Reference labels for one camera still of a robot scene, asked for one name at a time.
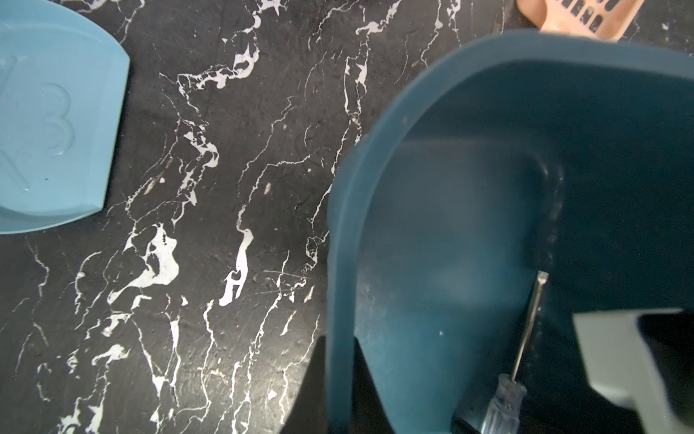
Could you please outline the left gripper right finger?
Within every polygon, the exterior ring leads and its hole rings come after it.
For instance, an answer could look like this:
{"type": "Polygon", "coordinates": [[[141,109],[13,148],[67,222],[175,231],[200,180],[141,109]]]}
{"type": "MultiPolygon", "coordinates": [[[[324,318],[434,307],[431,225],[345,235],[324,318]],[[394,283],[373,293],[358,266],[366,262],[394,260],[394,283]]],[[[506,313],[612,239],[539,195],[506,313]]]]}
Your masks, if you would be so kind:
{"type": "Polygon", "coordinates": [[[573,323],[593,390],[637,413],[646,433],[693,432],[691,311],[596,311],[573,323]]]}

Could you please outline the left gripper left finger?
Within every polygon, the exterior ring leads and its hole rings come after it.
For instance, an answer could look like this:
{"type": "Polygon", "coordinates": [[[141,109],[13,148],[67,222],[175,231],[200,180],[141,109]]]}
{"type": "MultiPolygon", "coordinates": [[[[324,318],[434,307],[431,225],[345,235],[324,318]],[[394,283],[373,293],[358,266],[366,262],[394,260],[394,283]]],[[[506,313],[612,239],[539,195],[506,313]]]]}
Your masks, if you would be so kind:
{"type": "MultiPolygon", "coordinates": [[[[325,412],[325,338],[316,341],[307,371],[282,433],[327,433],[325,412]]],[[[354,342],[350,433],[392,433],[360,343],[354,342]]]]}

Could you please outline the clear handle screwdriver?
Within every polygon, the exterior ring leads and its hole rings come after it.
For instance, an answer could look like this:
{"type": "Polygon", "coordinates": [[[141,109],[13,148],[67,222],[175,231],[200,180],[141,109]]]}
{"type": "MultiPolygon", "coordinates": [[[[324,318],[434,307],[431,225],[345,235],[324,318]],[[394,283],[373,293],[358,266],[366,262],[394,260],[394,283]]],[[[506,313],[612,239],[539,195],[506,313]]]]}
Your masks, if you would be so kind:
{"type": "Polygon", "coordinates": [[[510,374],[500,374],[493,398],[484,416],[482,434],[516,434],[520,428],[522,402],[527,395],[526,387],[518,380],[521,362],[531,340],[536,324],[540,302],[549,273],[538,271],[531,291],[522,339],[518,346],[510,374]]]}

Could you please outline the teal storage tray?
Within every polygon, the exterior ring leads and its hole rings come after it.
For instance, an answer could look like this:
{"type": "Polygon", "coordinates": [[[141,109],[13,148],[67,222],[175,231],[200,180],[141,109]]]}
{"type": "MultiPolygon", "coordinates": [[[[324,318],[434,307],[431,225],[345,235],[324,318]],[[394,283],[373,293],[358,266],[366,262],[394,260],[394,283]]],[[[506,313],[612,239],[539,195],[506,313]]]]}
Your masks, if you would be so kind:
{"type": "Polygon", "coordinates": [[[413,81],[341,163],[328,208],[327,428],[479,425],[531,288],[522,410],[566,433],[643,433],[588,382],[578,313],[693,306],[693,60],[531,31],[413,81]]]}

